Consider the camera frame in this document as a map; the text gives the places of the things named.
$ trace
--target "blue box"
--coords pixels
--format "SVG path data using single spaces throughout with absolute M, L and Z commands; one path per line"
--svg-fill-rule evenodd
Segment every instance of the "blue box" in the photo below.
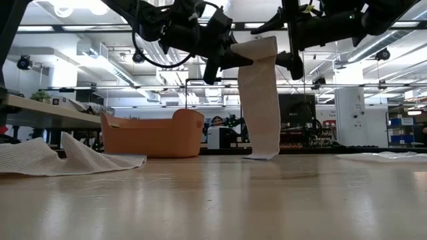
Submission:
M 415 142 L 415 138 L 413 135 L 395 135 L 391 136 L 392 143 L 401 143 L 400 141 L 404 141 L 404 143 L 413 143 Z
M 401 119 L 390 119 L 390 126 L 413 126 L 415 124 L 414 117 L 404 117 Z

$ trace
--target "security camera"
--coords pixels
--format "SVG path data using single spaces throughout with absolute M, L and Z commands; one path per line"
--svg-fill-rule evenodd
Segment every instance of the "security camera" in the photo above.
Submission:
M 141 56 L 138 52 L 133 54 L 132 60 L 135 63 L 143 63 L 145 61 L 144 56 Z
M 24 71 L 32 70 L 33 66 L 34 66 L 34 62 L 30 60 L 29 55 L 22 55 L 20 60 L 18 60 L 17 67 L 20 70 L 24 70 Z
M 385 48 L 385 49 L 383 49 L 383 50 L 381 50 L 375 54 L 375 59 L 377 61 L 380 61 L 380 60 L 385 61 L 385 60 L 388 60 L 389 58 L 390 58 L 390 52 L 387 50 L 387 48 Z
M 321 84 L 326 84 L 326 79 L 324 76 L 319 76 L 313 79 L 313 85 L 312 90 L 318 90 L 320 88 Z

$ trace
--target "laundry basket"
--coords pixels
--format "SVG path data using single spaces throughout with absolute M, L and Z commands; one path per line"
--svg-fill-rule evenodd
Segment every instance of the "laundry basket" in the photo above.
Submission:
M 107 154 L 141 154 L 184 158 L 199 155 L 204 116 L 194 110 L 177 110 L 172 119 L 123 119 L 101 114 L 104 151 Z

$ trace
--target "white cloth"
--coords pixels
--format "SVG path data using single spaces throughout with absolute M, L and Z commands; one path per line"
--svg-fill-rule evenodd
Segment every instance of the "white cloth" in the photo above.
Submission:
M 355 153 L 337 155 L 341 159 L 379 163 L 427 163 L 427 154 L 418 153 Z
M 238 43 L 232 51 L 254 60 L 239 68 L 240 101 L 248 126 L 252 154 L 248 159 L 271 159 L 280 151 L 280 108 L 276 86 L 276 37 Z
M 141 167 L 146 156 L 119 156 L 98 153 L 67 133 L 62 136 L 67 154 L 63 160 L 42 138 L 16 145 L 0 145 L 0 173 L 32 176 L 84 175 Z

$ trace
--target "desk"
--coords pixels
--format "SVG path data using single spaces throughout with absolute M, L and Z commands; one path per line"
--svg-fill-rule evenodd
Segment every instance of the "desk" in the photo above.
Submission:
M 252 146 L 251 146 L 251 143 L 239 143 L 238 145 L 236 145 L 235 143 L 232 143 L 232 144 L 230 144 L 230 147 L 231 148 L 236 148 L 236 147 L 247 148 L 247 147 L 252 147 Z M 200 148 L 207 148 L 207 143 L 202 143 L 200 145 Z
M 21 108 L 16 114 L 7 115 L 7 124 L 40 129 L 95 129 L 101 128 L 98 116 L 38 101 L 7 95 L 3 106 Z
M 68 177 L 3 175 L 0 239 L 425 239 L 425 171 L 281 155 L 268 162 L 148 159 L 138 169 Z

